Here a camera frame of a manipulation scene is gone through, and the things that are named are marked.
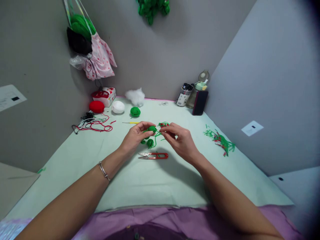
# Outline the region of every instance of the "crochet hook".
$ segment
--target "crochet hook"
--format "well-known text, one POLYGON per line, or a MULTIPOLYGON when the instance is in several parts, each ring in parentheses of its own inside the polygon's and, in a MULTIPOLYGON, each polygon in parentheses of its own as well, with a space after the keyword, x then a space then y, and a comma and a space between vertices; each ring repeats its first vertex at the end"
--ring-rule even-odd
POLYGON ((138 124, 139 122, 122 122, 122 123, 138 124))

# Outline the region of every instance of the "silver bangle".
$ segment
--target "silver bangle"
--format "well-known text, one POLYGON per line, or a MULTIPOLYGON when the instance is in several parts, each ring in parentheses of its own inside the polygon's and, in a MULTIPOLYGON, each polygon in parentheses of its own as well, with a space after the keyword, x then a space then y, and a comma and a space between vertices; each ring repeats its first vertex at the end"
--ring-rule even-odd
POLYGON ((99 162, 98 164, 100 166, 100 169, 104 175, 105 178, 107 178, 109 181, 111 181, 111 179, 108 177, 108 174, 106 174, 106 172, 104 171, 103 167, 102 167, 102 162, 99 162))

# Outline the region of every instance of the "black phone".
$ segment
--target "black phone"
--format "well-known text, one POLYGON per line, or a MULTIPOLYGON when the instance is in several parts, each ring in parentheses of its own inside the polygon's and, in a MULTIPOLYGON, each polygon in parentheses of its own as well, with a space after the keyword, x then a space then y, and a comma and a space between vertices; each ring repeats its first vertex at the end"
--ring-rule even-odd
POLYGON ((194 107, 192 111, 192 115, 200 116, 203 114, 204 107, 206 105, 208 97, 207 91, 199 91, 197 92, 196 100, 194 102, 194 107))

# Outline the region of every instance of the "scissors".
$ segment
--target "scissors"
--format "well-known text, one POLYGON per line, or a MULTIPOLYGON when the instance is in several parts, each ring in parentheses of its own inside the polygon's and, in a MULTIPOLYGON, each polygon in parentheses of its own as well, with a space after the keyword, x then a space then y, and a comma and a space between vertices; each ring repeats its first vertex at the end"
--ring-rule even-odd
POLYGON ((167 159, 168 154, 167 153, 139 153, 139 155, 143 157, 139 157, 140 159, 167 159))

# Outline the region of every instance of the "table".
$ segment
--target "table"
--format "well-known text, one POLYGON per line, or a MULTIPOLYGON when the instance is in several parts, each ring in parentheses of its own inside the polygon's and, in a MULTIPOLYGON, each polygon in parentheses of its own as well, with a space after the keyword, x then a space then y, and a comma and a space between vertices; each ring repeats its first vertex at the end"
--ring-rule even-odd
MULTIPOLYGON (((192 116, 190 109, 179 107, 174 102, 164 106, 161 101, 146 100, 140 108, 141 115, 131 119, 131 103, 125 98, 115 100, 125 104, 125 112, 115 116, 111 107, 105 108, 104 113, 111 117, 108 123, 116 121, 112 124, 113 130, 72 133, 47 162, 46 171, 41 172, 6 219, 36 216, 74 181, 119 147, 133 126, 122 122, 130 121, 175 122, 189 129, 199 151, 255 205, 293 204, 239 149, 236 148, 229 157, 223 157, 224 150, 203 134, 208 129, 217 129, 224 135, 205 113, 192 116)), ((157 137, 157 146, 152 152, 167 152, 169 158, 143 160, 135 154, 111 181, 96 212, 143 205, 199 207, 210 202, 200 174, 179 157, 166 140, 161 139, 162 136, 157 137)), ((136 153, 146 150, 147 146, 141 144, 136 153)))

